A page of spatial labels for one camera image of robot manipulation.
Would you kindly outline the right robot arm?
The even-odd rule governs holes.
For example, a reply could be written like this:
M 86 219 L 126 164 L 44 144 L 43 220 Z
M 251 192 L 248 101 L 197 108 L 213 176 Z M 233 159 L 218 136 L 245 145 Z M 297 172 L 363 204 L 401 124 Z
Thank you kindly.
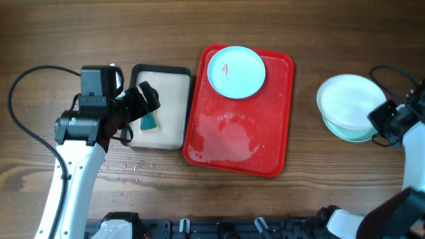
M 424 85 L 415 83 L 405 102 L 387 100 L 383 86 L 357 75 L 326 80 L 316 101 L 323 119 L 346 130 L 375 129 L 390 146 L 404 149 L 402 190 L 365 216 L 337 206 L 310 219 L 316 238 L 418 238 L 424 218 Z

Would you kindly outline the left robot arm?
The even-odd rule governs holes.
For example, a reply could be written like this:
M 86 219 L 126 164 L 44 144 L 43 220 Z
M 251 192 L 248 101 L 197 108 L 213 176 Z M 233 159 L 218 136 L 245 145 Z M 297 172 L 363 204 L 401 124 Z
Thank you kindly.
M 160 107 L 148 82 L 123 89 L 117 66 L 84 66 L 78 109 L 56 120 L 54 175 L 36 238 L 82 238 L 92 191 L 117 131 Z

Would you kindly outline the light green plate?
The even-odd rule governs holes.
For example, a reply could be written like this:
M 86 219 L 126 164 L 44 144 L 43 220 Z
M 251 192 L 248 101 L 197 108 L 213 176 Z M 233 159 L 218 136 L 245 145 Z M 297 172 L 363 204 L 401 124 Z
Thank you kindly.
M 372 136 L 377 133 L 376 129 L 373 127 L 364 130 L 345 129 L 330 122 L 325 116 L 322 116 L 322 118 L 327 128 L 338 138 L 345 141 L 353 143 L 365 142 L 370 140 Z

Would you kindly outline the white plate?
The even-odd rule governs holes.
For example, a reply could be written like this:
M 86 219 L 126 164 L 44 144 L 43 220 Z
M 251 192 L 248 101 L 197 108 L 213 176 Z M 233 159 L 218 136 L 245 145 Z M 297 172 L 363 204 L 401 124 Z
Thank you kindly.
M 386 96 L 365 77 L 340 74 L 324 81 L 316 101 L 319 111 L 331 123 L 345 129 L 366 130 L 372 127 L 367 116 L 386 102 Z

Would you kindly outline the green scouring sponge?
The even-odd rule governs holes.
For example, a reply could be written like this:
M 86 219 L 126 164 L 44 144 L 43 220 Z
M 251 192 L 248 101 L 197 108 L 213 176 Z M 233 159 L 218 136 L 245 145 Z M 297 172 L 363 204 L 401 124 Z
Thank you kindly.
M 158 127 L 158 123 L 156 120 L 156 112 L 150 112 L 147 115 L 140 118 L 140 130 L 147 131 L 151 129 L 155 129 Z

